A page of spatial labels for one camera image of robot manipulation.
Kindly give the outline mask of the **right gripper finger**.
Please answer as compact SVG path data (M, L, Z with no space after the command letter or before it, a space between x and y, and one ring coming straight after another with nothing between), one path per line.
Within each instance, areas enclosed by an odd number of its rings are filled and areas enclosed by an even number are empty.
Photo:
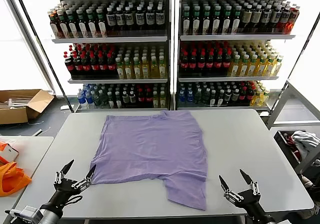
M247 173L245 173L242 169L240 169L239 171L244 181L249 187L249 189L240 192L239 195L243 198L249 198L249 197L260 198L261 192L260 192L258 182L253 181L252 178Z
M218 176L220 183L221 183L221 187L224 191L224 197L231 203L240 203L244 200L244 198L242 196L240 196L239 194L233 192L229 186L227 185L227 183L225 182L225 180L222 178L221 175Z

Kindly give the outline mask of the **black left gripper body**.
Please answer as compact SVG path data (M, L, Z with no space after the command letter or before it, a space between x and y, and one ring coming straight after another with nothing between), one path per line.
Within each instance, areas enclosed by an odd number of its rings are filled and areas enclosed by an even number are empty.
M48 210L62 210L65 206L75 204L82 200L80 195L81 189L72 188L76 180L66 179L62 180L61 184L54 184L55 192L46 204Z

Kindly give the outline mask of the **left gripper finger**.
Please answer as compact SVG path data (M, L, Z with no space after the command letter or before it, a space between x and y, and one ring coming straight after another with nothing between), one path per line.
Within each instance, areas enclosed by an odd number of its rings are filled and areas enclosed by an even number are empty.
M87 173L86 177L83 180L77 181L76 183L72 184L71 187L73 189L78 189L78 190L87 189L92 184L92 177L94 175L95 169L96 169L96 165L93 165L92 168Z
M62 180L65 178L66 174L70 170L74 163L74 159L72 159L69 163L67 163L60 171L55 173L54 184L61 184Z

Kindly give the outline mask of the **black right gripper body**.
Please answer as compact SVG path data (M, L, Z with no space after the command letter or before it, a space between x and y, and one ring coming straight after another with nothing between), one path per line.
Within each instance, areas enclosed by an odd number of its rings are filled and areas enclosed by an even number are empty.
M243 197L240 201L236 202L238 208L242 208L246 211L247 215L251 218L253 224L274 224L274 218L266 214L264 209L259 203L260 195L253 194L253 190L247 189L238 193Z

